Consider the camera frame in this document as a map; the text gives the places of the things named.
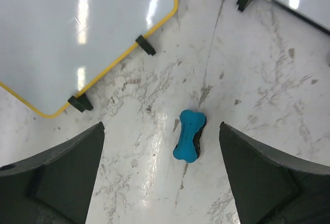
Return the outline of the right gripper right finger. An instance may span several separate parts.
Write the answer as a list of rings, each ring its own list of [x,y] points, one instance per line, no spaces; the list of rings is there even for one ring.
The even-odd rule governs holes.
[[[241,223],[329,223],[329,167],[221,123],[219,142]]]

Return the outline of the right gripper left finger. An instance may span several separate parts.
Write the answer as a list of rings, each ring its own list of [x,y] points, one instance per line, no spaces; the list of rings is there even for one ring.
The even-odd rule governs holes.
[[[104,125],[1,166],[1,223],[85,223],[105,140]]]

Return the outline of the yellow framed small whiteboard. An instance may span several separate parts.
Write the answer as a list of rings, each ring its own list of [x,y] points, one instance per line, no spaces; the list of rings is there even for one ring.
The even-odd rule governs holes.
[[[178,0],[1,0],[1,86],[39,115],[72,104],[170,19]]]

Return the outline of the blue black whiteboard eraser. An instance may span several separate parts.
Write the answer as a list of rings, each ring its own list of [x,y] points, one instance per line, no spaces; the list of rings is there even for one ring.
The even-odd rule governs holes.
[[[200,137],[206,126],[206,116],[197,111],[183,110],[179,115],[181,132],[173,156],[186,163],[194,163],[201,154]]]

